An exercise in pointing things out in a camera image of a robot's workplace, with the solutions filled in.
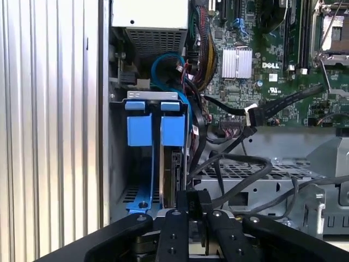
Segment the power supply vent grille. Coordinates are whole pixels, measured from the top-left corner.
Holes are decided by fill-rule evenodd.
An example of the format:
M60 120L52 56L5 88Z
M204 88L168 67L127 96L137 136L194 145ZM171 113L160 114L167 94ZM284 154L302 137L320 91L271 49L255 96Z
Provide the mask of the power supply vent grille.
M127 28L126 32L141 58L166 52L182 52L186 38L186 30L156 31Z

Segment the black cable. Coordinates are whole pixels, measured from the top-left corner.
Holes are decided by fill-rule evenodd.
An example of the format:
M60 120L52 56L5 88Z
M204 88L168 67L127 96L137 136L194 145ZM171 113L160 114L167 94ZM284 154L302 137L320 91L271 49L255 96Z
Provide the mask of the black cable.
M328 184L342 184L342 183L347 182L347 181L349 181L349 176L341 176L341 177L333 177L333 178L319 178L319 179L310 180L310 181L307 181L307 182L300 184L299 190L302 190L304 187L306 187L309 184L316 184L318 186L326 186ZM289 191L282 194L278 198L276 198L268 203L265 203L259 207L252 209L249 213L259 213L265 209L269 209L273 206L276 206L276 205L282 203L284 200L286 200L292 194L294 194L294 188L290 189Z
M273 219L273 220L280 220L280 219L283 219L283 218L289 216L289 214L291 213L294 205L296 204L296 201L297 201L297 198L298 198L298 193L299 193L299 183L298 183L298 180L295 177L291 177L291 181L292 181L292 184L293 184L294 194L293 194L293 198L291 200L291 203L288 205L285 213L282 216L266 216L266 217L268 217L270 219Z
M289 105L292 105L302 99L305 99L307 97L311 97L317 94L320 94L324 92L323 85L316 85L312 86L310 88L307 88L305 90L299 91L297 93L291 94L287 97L279 98L273 101L268 102L265 105L262 105L260 108L264 109L264 118L269 119L273 116L275 116L278 112L283 110L284 108L288 107ZM211 103L215 104L219 108L223 109L229 114L236 115L236 116L244 116L245 110L244 109L235 109L231 108L221 102L219 102L217 99L214 99L212 97L203 96L206 100L210 101Z
M254 127L245 127L242 134L230 145L228 145L222 153L230 153L235 147L237 147L244 139L254 135L257 129Z
M301 101L302 99L305 99L307 97L314 96L316 94L320 94L324 92L323 85L316 85L310 88L307 88L305 90L299 91L297 93L291 94L287 97L279 98L276 101L271 101L261 108L265 109L264 116L266 119L269 119L273 116L275 116L278 112L285 109L289 105L292 105L298 101Z
M235 108L231 108L221 102L219 102L217 99L214 99L213 97L209 97L207 95L203 95L204 99L206 99L207 101L211 102L212 104L215 104L216 106L218 106L219 108L223 109L224 111L226 111L229 114L232 115L236 115L236 116L244 116L245 115L245 110L244 109L235 109Z
M212 163L214 163L220 159L229 159L229 160L234 160L234 161L238 161L238 162L257 164L257 165L261 165L263 167L261 170L255 172L254 174L252 174L249 177L242 180L239 184L237 184L235 187L230 189L223 196L221 196L217 199L214 199L212 201L213 208L217 208L217 207L223 205L225 202L229 201L229 199L233 198L238 193L240 193L242 190L244 190L247 186L249 186L253 182L257 181L258 179L266 176L268 173L271 172L271 170L273 168L273 165L269 160L266 160L266 159L261 158L261 157L239 156L236 154L221 153L221 154L217 154L216 156L208 159L203 164L198 166L193 172L191 172L187 177L187 183L190 183L191 180L195 177L195 175L199 174L202 170L206 169Z
M273 219L273 220L280 220L280 219L283 219L283 218L289 216L289 214L291 213L294 205L296 204L296 201L297 201L297 198L298 198L298 193L299 193L299 183L298 183L298 180L295 177L291 177L291 181L292 181L292 184L293 184L294 194L293 194L293 198L291 200L291 203L288 205L285 213L282 216L265 216L265 217ZM253 212L253 210L250 211L250 212L234 212L234 215L236 217L237 216L244 216L244 215L253 215L253 214L255 214Z
M188 84L188 86L190 87L190 89L193 91L195 99L197 101L198 104L198 108L202 111L202 101L201 101L201 96L200 96L200 92L197 89L196 84L194 84L190 79L185 78L185 82Z
M212 151L211 154L210 154L210 157L214 157L217 154L218 154L217 151ZM217 180L218 180L218 185L219 185L220 191L221 191L222 195L224 195L225 194L225 192L224 192L224 182L223 182L222 172L220 170L219 160L217 160L216 162L213 163L213 168L214 168L214 172L217 175Z
M244 152L244 155L247 156L247 150L246 150L244 141L241 141L241 146L242 146L242 151Z
M255 172L254 174L248 176L247 178L244 178L242 181L240 181L239 184L234 186L232 189L230 189L223 196L212 200L212 207L214 209L223 205L225 202L228 202L230 199L235 197L238 193L240 193L246 187L248 187L252 183L256 182L257 180L261 179L262 177L266 176L267 174L269 174L272 171L273 165L269 160L266 160L266 159L260 158L260 157L251 157L251 156L248 156L248 158L253 158L255 161L246 161L245 160L245 161L240 161L240 162L263 165L263 168L261 170Z
M194 114L194 123L197 125L199 133L198 146L194 153L194 156L192 157L189 167L189 172L192 172L196 168L202 152L206 147L207 128L205 120L202 116L202 111L198 108L198 105L192 101L192 99L189 99L189 101L191 104L191 110Z

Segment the dell logo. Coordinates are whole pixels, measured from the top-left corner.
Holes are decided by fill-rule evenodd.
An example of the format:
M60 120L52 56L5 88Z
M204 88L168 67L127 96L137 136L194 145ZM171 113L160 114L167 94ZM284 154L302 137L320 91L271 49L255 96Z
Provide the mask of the dell logo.
M262 63L262 68L280 69L278 63Z

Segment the silver heatsink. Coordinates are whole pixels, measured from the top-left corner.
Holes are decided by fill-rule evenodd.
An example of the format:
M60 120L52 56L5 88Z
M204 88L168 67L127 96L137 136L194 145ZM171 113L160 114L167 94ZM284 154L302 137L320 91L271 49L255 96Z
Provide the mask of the silver heatsink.
M224 49L221 64L222 78L251 78L252 50L240 48Z

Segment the ribbed aluminum panel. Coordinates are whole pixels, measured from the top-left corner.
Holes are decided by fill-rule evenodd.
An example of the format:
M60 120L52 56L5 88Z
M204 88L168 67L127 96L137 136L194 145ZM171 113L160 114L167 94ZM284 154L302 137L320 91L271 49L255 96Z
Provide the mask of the ribbed aluminum panel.
M0 1L0 261L98 229L98 1Z
M222 78L248 79L252 76L252 50L224 49L222 56Z

